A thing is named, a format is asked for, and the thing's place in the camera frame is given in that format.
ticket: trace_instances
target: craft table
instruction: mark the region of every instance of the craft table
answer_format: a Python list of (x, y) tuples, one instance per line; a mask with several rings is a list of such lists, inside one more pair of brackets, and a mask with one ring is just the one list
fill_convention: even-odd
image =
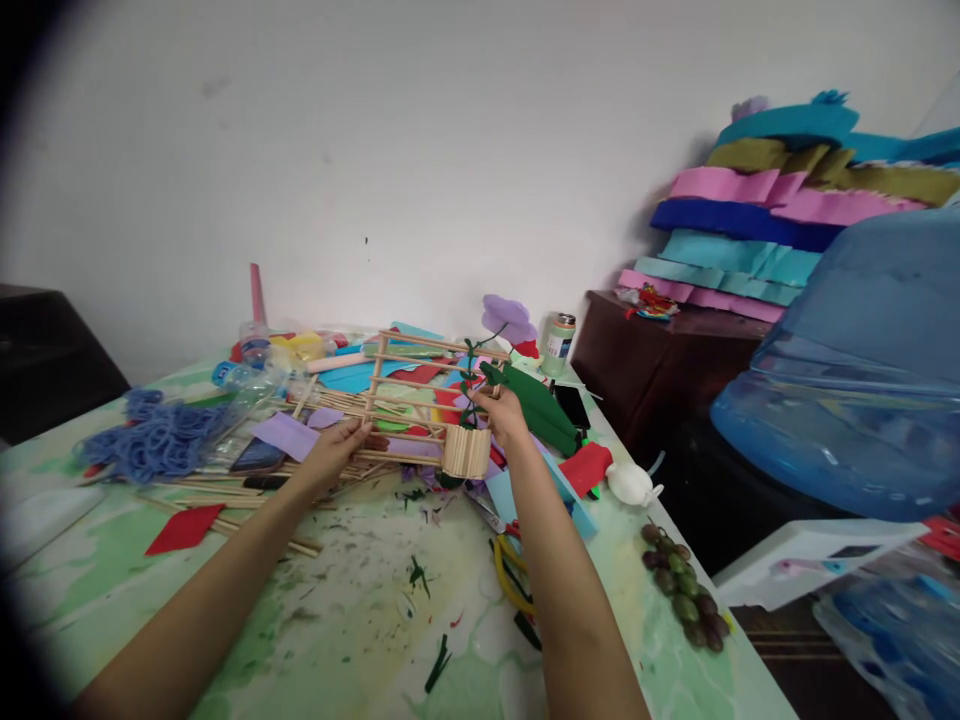
[[(199, 363), (152, 387), (168, 398), (207, 394), (214, 364)], [(630, 462), (592, 398), (584, 394), (584, 401), (590, 439), (610, 448), (615, 462)], [(72, 448), (117, 424), (121, 410), (122, 401), (111, 403), (4, 453), (5, 501), (77, 484), (83, 468), (71, 459)], [(321, 541), (323, 552), (314, 559), (291, 555), (277, 566), (194, 717), (544, 717), (540, 654), (513, 624), (488, 528), (458, 493), (431, 494), (404, 508), (394, 493), (412, 487), (401, 485), (399, 473), (386, 475), (341, 496), (336, 511), (307, 516), (298, 532)], [(31, 632), (66, 698), (226, 541), (210, 533), (192, 550), (144, 557), (167, 515), (136, 502), (134, 488), (106, 492), (14, 575)], [(149, 492), (162, 497), (172, 489)], [(425, 523), (421, 504), (445, 508), (440, 527)], [(640, 562), (639, 530), (648, 515), (682, 542), (660, 503), (627, 507), (604, 487), (588, 509), (600, 526), (590, 555), (653, 717), (796, 717), (739, 626), (720, 655), (687, 643)], [(420, 582), (410, 585), (412, 556), (426, 571), (429, 597)], [(695, 556), (691, 562), (713, 592)], [(403, 593), (413, 600), (413, 617), (406, 617)], [(427, 695), (444, 633), (453, 658)]]

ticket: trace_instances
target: cellphone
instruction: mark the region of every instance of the cellphone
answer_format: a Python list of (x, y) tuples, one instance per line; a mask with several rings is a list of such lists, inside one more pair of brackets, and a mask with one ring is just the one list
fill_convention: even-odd
[(590, 421), (587, 419), (587, 409), (583, 406), (583, 400), (580, 399), (579, 388), (554, 385), (553, 396), (574, 427), (582, 430), (589, 429)]

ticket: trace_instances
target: blue water jug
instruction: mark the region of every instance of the blue water jug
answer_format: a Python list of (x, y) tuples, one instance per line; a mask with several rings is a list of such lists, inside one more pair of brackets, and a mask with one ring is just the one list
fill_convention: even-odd
[(750, 462), (893, 522), (960, 501), (960, 210), (843, 231), (710, 415)]

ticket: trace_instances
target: dark wooden furniture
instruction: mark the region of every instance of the dark wooden furniture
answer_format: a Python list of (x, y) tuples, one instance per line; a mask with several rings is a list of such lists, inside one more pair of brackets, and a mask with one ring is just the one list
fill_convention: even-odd
[(587, 293), (590, 307), (571, 360), (641, 467), (650, 467), (677, 428), (702, 413), (746, 370), (770, 323), (685, 305), (670, 322), (626, 317), (612, 292)]
[(11, 445), (130, 389), (63, 293), (16, 285), (0, 285), (0, 387)]

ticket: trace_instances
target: person's right hand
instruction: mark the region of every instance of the person's right hand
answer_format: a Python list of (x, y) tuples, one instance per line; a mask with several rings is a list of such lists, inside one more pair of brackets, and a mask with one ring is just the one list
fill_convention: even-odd
[(501, 388), (500, 397), (493, 398), (493, 388), (486, 386), (470, 393), (470, 399), (487, 411), (490, 429), (502, 448), (530, 437), (527, 421), (523, 418), (520, 400), (512, 390)]

